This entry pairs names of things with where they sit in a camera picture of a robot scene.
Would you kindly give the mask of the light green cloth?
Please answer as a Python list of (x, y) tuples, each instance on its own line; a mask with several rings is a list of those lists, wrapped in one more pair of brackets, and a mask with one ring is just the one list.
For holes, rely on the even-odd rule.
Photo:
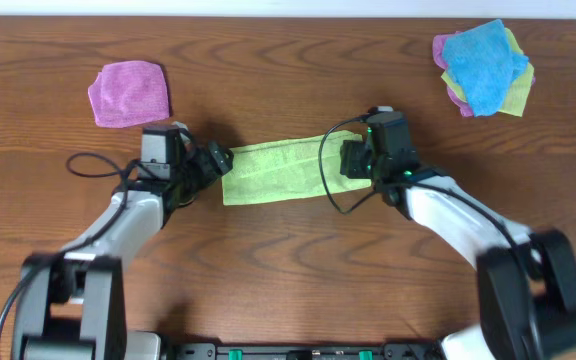
[(345, 140), (361, 140), (348, 130), (246, 145), (232, 150), (233, 169), (222, 178), (223, 204), (256, 205), (360, 190), (367, 179), (340, 174), (340, 148)]

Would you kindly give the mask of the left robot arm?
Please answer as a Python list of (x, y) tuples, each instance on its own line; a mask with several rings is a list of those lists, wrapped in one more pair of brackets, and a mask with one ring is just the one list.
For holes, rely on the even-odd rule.
[(173, 212), (233, 168), (233, 152), (196, 142), (181, 123), (144, 128), (141, 155), (120, 167), (109, 206), (54, 253), (33, 253), (0, 315), (15, 315), (13, 359), (172, 359), (163, 336), (127, 328), (124, 272)]

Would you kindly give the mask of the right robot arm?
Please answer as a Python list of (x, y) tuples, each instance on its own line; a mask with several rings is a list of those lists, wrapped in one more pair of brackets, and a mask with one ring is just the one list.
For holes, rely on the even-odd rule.
[(479, 322), (440, 340), (437, 359), (545, 360), (576, 348), (576, 257), (557, 229), (534, 231), (467, 194), (424, 164), (403, 113), (377, 107), (356, 117), (365, 140), (340, 148), (341, 175), (449, 244), (476, 271)]

